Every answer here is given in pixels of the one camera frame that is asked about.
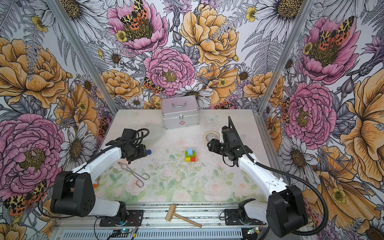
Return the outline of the green wood block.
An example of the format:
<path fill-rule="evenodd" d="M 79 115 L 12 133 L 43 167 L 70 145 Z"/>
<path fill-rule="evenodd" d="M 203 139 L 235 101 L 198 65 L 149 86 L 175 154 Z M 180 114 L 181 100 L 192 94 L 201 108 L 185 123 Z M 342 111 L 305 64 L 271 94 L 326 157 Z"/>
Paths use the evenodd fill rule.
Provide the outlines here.
<path fill-rule="evenodd" d="M 192 151 L 190 154 L 188 151 L 185 152 L 185 158 L 195 158 L 196 157 L 196 152 Z"/>

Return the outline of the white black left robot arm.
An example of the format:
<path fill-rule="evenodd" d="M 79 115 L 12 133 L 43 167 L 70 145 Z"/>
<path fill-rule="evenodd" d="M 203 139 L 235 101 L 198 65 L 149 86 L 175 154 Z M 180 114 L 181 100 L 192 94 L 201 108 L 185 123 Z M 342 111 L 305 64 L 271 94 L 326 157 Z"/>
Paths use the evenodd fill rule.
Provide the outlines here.
<path fill-rule="evenodd" d="M 108 167 L 121 159 L 129 164 L 147 156 L 143 139 L 148 129 L 124 129 L 122 136 L 106 143 L 104 149 L 71 171 L 60 172 L 53 185 L 50 210 L 54 214 L 75 217 L 109 217 L 124 223 L 128 220 L 126 204 L 96 197 L 94 184 Z"/>

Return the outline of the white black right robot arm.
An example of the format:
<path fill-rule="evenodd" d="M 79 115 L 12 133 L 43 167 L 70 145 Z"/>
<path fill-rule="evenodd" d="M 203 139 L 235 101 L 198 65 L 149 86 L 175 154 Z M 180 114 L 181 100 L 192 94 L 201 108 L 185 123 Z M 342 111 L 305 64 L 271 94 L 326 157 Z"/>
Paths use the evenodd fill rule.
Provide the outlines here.
<path fill-rule="evenodd" d="M 244 224 L 252 221 L 266 223 L 277 237 L 299 230 L 308 223 L 303 195 L 299 188 L 287 185 L 262 165 L 252 150 L 241 143 L 233 128 L 222 127 L 222 139 L 212 139 L 209 151 L 228 158 L 244 171 L 262 190 L 267 202 L 248 199 L 239 203 L 238 215 Z"/>

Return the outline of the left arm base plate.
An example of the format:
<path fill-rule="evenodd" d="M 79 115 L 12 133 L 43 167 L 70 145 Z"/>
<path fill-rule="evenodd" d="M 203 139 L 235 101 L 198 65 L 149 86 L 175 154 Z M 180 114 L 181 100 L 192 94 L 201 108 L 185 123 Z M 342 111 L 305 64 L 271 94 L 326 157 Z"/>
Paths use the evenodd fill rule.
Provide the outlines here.
<path fill-rule="evenodd" d="M 140 227 L 142 224 L 144 210 L 128 210 L 127 219 L 122 221 L 120 217 L 102 217 L 100 227 Z"/>

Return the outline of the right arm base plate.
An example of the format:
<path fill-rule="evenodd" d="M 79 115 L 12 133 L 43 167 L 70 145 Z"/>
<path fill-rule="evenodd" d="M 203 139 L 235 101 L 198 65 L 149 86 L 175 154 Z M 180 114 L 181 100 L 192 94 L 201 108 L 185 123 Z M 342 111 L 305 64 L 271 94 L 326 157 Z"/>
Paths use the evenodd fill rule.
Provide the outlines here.
<path fill-rule="evenodd" d="M 244 211 L 238 209 L 225 209 L 224 221 L 226 226 L 261 226 L 262 222 L 256 219 L 250 219 Z"/>

